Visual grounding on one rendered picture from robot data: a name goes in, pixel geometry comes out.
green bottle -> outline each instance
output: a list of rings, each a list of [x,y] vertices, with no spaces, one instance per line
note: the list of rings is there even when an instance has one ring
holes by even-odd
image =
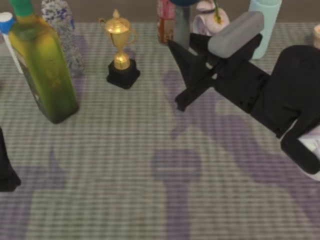
[[[30,0],[10,0],[17,22],[8,37],[40,111],[58,124],[79,109],[55,30],[36,16]]]

gray pad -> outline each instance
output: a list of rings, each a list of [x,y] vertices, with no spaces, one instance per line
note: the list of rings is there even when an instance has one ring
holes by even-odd
[[[208,42],[208,50],[220,58],[229,58],[264,27],[264,15],[260,11],[247,11],[214,35]]]

gold trophy cup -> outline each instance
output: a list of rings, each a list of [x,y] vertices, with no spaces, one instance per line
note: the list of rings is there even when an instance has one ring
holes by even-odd
[[[129,89],[140,76],[140,71],[137,69],[136,61],[129,58],[124,51],[124,47],[137,40],[137,33],[131,28],[127,19],[120,17],[116,9],[113,12],[112,19],[105,21],[103,18],[99,18],[99,24],[117,48],[117,53],[113,56],[113,61],[109,65],[107,81],[118,87]],[[129,41],[131,34],[134,35],[134,38]]]

light blue tumbler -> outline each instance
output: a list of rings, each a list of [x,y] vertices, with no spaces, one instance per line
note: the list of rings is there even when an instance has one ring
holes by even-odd
[[[281,4],[282,0],[251,0],[249,11],[259,11],[264,16],[264,30],[261,32],[263,38],[252,59],[260,59],[265,55]]]

blue cap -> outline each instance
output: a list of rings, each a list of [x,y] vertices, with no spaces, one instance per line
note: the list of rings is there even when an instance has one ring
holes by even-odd
[[[170,0],[170,2],[180,7],[188,7],[196,4],[198,0]]]
[[[0,13],[0,32],[8,34],[16,20],[10,12]]]

